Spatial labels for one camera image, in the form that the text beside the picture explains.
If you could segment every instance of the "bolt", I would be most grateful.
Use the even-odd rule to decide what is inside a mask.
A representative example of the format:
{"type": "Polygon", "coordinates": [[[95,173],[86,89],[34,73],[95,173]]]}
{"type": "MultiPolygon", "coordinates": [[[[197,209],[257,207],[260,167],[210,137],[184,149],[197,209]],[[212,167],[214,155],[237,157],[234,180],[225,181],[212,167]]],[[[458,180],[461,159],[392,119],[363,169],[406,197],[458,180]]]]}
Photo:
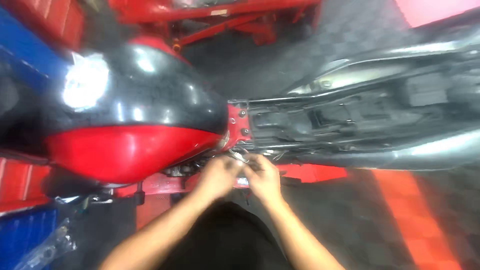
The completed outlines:
{"type": "Polygon", "coordinates": [[[325,88],[332,87],[332,82],[330,81],[322,81],[320,84],[322,85],[322,87],[325,87],[325,88]]]}

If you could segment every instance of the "plastic bag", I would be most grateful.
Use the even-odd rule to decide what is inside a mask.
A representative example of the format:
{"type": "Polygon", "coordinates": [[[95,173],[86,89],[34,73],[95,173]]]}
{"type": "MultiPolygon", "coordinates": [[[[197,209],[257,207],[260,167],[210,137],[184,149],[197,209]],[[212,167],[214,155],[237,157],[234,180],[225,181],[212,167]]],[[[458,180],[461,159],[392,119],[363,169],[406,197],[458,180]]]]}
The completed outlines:
{"type": "Polygon", "coordinates": [[[77,249],[69,234],[70,220],[64,219],[39,246],[25,254],[13,270],[42,270],[63,254],[77,249]]]}

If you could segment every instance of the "hand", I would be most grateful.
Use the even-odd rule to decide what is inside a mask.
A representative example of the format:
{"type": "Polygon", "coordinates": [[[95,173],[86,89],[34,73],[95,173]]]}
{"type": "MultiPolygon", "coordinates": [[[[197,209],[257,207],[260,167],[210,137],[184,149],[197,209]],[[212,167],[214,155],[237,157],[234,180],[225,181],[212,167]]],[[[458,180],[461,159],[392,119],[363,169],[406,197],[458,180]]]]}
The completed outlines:
{"type": "Polygon", "coordinates": [[[204,199],[214,201],[227,195],[237,182],[243,163],[227,156],[208,161],[200,173],[194,192],[204,199]]]}
{"type": "Polygon", "coordinates": [[[264,204],[283,200],[280,193],[280,173],[277,167],[262,155],[249,154],[247,158],[258,163],[261,167],[261,170],[256,172],[249,166],[243,167],[243,172],[247,176],[253,194],[264,204]]]}

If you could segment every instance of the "motorcycle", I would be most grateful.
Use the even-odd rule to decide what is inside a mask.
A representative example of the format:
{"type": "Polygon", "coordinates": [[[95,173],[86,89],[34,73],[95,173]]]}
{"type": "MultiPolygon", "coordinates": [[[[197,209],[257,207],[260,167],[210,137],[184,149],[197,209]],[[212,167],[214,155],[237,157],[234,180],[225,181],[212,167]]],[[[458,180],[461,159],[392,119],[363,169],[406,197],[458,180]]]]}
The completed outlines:
{"type": "Polygon", "coordinates": [[[285,94],[225,101],[160,39],[75,55],[44,96],[51,162],[102,188],[196,175],[215,155],[440,170],[480,156],[480,31],[365,52],[285,94]]]}

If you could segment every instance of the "floor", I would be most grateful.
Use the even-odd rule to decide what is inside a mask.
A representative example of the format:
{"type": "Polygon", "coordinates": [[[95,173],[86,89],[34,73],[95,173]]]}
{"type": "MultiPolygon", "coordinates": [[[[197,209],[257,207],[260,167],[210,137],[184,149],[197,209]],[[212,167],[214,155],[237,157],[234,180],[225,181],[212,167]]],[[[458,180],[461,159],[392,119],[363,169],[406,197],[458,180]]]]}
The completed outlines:
{"type": "MultiPolygon", "coordinates": [[[[88,48],[106,50],[133,35],[134,27],[117,25],[105,3],[100,8],[101,15],[89,14],[88,48]]],[[[248,37],[225,33],[182,53],[225,98],[251,98],[278,94],[328,61],[424,39],[408,28],[393,0],[325,0],[315,35],[299,39],[295,27],[281,33],[275,44],[262,47],[248,37]]],[[[480,269],[477,171],[422,173],[410,182],[386,182],[394,176],[355,170],[344,179],[288,184],[282,192],[348,270],[480,269]],[[404,194],[394,192],[402,188],[404,194]],[[417,212],[419,203],[426,205],[425,212],[417,212]],[[422,226],[409,230],[406,225],[412,220],[439,230],[425,231],[429,227],[422,226]],[[445,248],[438,251],[438,246],[445,248]],[[415,247],[420,253],[412,252],[415,247]]],[[[153,199],[162,207],[170,202],[165,196],[153,199]]],[[[254,197],[247,203],[244,190],[235,191],[231,199],[273,228],[254,197]]],[[[115,244],[135,231],[135,210],[127,200],[95,206],[80,216],[78,228],[86,229],[76,232],[79,249],[55,261],[53,269],[95,269],[115,244]]],[[[63,216],[71,213],[60,211],[63,216]]]]}

